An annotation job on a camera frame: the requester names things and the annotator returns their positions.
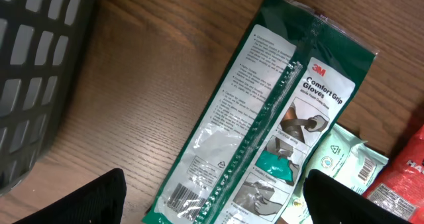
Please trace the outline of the red snack bag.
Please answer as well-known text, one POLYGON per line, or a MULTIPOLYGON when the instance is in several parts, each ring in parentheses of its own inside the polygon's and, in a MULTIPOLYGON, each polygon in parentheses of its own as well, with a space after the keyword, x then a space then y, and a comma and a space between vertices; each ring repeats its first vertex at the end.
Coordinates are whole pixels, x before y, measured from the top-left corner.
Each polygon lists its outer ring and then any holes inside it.
POLYGON ((423 224, 423 129, 409 139, 363 196, 410 223, 423 224))

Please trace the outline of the light blue tissue pack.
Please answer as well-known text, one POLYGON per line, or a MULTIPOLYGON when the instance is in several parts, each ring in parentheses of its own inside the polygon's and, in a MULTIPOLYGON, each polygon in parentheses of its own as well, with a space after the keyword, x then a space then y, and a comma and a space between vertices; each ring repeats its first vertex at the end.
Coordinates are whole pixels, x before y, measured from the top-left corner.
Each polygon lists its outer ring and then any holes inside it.
POLYGON ((312 169, 363 194, 388 163, 387 157, 368 148, 365 143, 342 126, 334 125, 306 164, 281 218, 286 223, 312 222, 303 195, 304 181, 312 169))

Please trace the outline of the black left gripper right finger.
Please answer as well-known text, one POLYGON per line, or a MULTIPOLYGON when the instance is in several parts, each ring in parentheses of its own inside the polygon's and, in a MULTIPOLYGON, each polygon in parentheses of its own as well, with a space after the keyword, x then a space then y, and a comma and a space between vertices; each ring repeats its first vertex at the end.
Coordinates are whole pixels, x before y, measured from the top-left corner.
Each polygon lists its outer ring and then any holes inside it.
POLYGON ((303 195, 313 224, 409 224, 316 169, 308 173, 303 195))

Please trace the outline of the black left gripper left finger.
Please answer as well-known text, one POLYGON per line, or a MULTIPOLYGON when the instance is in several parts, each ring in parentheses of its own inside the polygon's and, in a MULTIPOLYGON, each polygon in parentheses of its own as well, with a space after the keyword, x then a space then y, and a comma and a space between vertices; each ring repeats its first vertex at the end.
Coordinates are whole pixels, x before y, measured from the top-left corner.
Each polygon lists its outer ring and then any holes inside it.
POLYGON ((114 168, 15 224, 120 224, 126 194, 124 172, 114 168))

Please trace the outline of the green white package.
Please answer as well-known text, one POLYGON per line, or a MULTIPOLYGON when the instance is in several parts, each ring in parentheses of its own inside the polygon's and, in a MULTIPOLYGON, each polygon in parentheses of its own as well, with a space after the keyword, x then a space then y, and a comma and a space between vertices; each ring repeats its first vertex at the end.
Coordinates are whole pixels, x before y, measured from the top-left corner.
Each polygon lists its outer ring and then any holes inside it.
POLYGON ((263 0, 144 223, 276 223, 378 51, 294 0, 263 0))

